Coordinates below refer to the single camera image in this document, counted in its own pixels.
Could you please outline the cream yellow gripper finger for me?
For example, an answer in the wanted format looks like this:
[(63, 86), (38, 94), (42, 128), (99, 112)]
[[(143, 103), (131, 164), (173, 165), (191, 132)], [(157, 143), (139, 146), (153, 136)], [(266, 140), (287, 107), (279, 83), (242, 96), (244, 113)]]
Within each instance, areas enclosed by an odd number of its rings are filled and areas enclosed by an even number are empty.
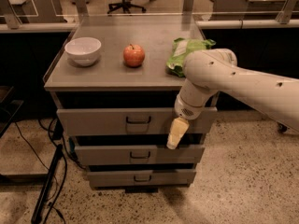
[(169, 149), (176, 149), (183, 135), (189, 128), (189, 122), (182, 117), (176, 118), (172, 121), (170, 132), (167, 138), (166, 146)]

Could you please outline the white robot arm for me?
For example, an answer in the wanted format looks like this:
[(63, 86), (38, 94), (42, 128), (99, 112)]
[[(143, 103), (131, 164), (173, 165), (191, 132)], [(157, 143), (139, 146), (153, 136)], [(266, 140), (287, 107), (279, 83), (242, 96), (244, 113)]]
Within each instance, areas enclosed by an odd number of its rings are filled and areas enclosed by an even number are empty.
[(208, 99), (224, 92), (267, 117), (299, 131), (299, 80), (252, 71), (236, 65), (229, 49), (202, 49), (183, 63), (185, 81), (175, 101), (167, 147), (175, 149), (189, 122), (203, 112)]

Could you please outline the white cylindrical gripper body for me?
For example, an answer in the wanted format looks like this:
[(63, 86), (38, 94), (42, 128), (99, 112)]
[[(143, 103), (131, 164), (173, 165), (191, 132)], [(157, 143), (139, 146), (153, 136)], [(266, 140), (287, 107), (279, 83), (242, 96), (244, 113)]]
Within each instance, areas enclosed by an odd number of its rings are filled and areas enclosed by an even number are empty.
[(207, 101), (215, 94), (216, 91), (197, 86), (186, 79), (177, 95), (175, 112), (186, 120), (197, 119)]

